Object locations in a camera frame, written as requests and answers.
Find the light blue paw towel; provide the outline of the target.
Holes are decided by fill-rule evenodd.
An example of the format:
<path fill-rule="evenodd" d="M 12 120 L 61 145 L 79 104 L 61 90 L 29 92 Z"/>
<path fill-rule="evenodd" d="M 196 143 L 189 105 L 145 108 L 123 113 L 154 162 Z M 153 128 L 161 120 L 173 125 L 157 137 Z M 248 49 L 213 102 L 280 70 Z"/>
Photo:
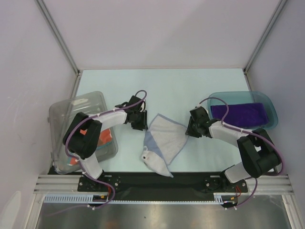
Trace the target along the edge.
<path fill-rule="evenodd" d="M 142 162 L 158 175 L 173 177 L 169 165 L 188 141 L 186 130 L 183 124 L 158 114 L 145 132 Z"/>

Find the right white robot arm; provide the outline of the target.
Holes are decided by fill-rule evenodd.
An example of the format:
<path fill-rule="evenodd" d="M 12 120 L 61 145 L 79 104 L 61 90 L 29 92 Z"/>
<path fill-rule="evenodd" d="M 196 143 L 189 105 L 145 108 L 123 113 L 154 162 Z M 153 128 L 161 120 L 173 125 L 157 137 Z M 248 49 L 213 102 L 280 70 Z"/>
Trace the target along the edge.
<path fill-rule="evenodd" d="M 241 162 L 224 170 L 219 180 L 220 188 L 226 192 L 232 191 L 237 182 L 250 177 L 259 178 L 282 163 L 264 129 L 241 129 L 219 119 L 210 119 L 207 110 L 201 106 L 190 111 L 185 134 L 222 140 L 238 148 Z"/>

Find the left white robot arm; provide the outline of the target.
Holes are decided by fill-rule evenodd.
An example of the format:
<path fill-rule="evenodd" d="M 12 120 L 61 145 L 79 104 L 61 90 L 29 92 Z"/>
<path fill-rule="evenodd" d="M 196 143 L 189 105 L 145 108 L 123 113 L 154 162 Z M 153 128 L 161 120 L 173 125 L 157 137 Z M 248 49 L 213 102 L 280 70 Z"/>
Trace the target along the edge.
<path fill-rule="evenodd" d="M 83 172 L 89 176 L 88 185 L 95 191 L 103 189 L 105 179 L 96 150 L 100 133 L 117 125 L 130 124 L 134 130 L 147 130 L 147 110 L 144 98 L 133 95 L 129 101 L 100 114 L 79 112 L 66 131 L 62 143 L 65 153 L 78 160 Z"/>

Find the orange towel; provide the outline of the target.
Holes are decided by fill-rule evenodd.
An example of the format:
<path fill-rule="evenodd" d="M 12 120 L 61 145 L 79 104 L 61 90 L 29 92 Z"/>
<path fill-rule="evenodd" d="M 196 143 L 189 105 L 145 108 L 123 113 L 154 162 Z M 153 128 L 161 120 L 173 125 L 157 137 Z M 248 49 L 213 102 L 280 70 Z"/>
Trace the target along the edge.
<path fill-rule="evenodd" d="M 102 148 L 105 148 L 105 147 L 108 146 L 111 142 L 112 142 L 112 134 L 111 134 L 110 129 L 108 128 L 108 129 L 106 129 L 106 130 L 103 130 L 103 131 L 100 133 L 100 136 L 99 136 L 99 140 L 98 140 L 98 144 L 97 144 L 96 150 L 101 150 Z M 72 157 L 69 157 L 69 158 L 68 158 L 67 165 L 69 165 L 69 166 L 74 166 L 74 165 L 76 165 L 76 164 L 78 164 L 77 159 L 72 158 Z"/>

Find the purple towel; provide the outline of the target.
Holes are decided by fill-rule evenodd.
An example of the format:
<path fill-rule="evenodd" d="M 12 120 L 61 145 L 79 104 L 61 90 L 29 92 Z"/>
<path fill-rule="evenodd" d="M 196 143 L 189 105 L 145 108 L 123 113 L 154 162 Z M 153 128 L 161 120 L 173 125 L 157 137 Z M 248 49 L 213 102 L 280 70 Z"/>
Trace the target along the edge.
<path fill-rule="evenodd" d="M 229 112 L 224 122 L 242 128 L 263 126 L 269 123 L 266 110 L 262 103 L 228 105 Z"/>

